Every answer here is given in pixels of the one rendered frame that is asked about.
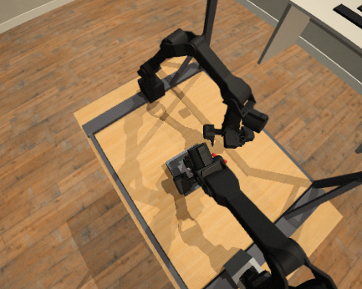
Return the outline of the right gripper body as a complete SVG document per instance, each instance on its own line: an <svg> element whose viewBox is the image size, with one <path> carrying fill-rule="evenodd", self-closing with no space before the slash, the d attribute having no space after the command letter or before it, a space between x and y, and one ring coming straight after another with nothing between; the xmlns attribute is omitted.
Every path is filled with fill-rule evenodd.
<svg viewBox="0 0 362 289"><path fill-rule="evenodd" d="M226 120L225 115L224 115L224 120L223 120L221 129L215 129L214 124L204 124L203 125L203 138L204 139L214 139L215 135L221 135L221 133L225 127L230 127L230 129L235 129L236 127L239 127L239 128L241 128L239 130L239 134L241 134L242 136L246 136L246 138L247 138L246 141L253 141L255 138L255 134L254 134L253 130L247 128L246 126L241 127L240 123L241 123L241 121L239 123L231 123Z"/></svg>

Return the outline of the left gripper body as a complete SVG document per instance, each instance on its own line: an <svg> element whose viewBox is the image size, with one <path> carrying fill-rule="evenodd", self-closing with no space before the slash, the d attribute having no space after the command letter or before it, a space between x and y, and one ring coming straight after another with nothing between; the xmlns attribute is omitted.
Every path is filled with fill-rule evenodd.
<svg viewBox="0 0 362 289"><path fill-rule="evenodd" d="M224 159L220 155L217 155L217 156L213 157L213 159L214 159L214 161L222 160L225 163ZM182 174L179 174L179 175L175 176L173 178L173 181L174 181L174 183L176 185L176 188L178 189L179 193L181 195L183 195L186 192L191 190L191 187L192 187L193 184L195 184L196 182L198 183L196 178L197 178L196 173L194 173L191 178L189 178L187 176L184 176L184 174L182 173ZM198 185L200 186L199 183L198 183Z"/></svg>

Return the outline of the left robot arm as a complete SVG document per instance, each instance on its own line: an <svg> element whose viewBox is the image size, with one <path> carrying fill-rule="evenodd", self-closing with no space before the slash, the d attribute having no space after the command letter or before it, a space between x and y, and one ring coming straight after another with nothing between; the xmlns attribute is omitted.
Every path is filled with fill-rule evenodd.
<svg viewBox="0 0 362 289"><path fill-rule="evenodd" d="M230 210L268 264L271 274L266 270L259 273L254 266L243 273L239 280L246 289L338 289L332 277L314 266L303 248L294 239L287 238L241 191L233 171L222 160L214 161L206 142L187 152L189 155L183 160L185 167L196 173L206 195ZM315 278L289 286L286 276L302 265L308 267Z"/></svg>

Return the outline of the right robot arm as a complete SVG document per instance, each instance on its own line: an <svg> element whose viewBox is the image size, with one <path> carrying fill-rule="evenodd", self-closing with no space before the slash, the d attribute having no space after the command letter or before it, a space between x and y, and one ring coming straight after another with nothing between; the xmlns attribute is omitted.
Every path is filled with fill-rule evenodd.
<svg viewBox="0 0 362 289"><path fill-rule="evenodd" d="M160 64L167 58L191 56L219 87L221 97L224 100L222 103L227 105L226 120L231 123L239 123L242 120L242 125L258 134L263 130L269 118L268 115L253 108L256 100L252 94L252 89L243 79L234 76L227 69L207 45L203 36L178 28L161 41L160 48L154 58L152 57L143 63L137 71L147 88L159 83L155 74L162 69ZM247 138L239 134L239 129L239 127L235 129L224 128L221 133L224 148L236 149L245 145Z"/></svg>

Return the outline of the white flat plate with hole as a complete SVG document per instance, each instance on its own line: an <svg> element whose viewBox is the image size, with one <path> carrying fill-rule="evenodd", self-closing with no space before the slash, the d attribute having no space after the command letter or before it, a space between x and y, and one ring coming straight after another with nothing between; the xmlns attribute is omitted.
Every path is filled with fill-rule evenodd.
<svg viewBox="0 0 362 289"><path fill-rule="evenodd" d="M177 169L180 173L186 172L189 178L193 176L193 174L190 172L190 168L186 168L184 163L177 166Z"/></svg>

